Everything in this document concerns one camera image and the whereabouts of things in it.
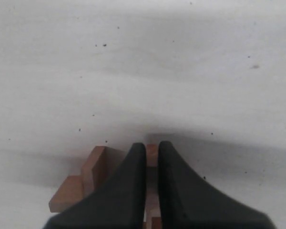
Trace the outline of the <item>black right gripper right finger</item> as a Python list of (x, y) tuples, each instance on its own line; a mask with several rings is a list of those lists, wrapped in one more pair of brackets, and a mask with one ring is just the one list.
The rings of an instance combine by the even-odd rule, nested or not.
[(158, 195), (164, 229), (273, 229), (270, 218), (201, 178), (173, 144), (158, 148)]

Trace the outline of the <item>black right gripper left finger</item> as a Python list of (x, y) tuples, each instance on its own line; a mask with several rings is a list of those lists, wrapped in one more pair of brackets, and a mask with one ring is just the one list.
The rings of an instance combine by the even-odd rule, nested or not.
[(141, 229), (146, 200), (146, 148), (132, 144), (104, 184), (49, 218), (46, 229)]

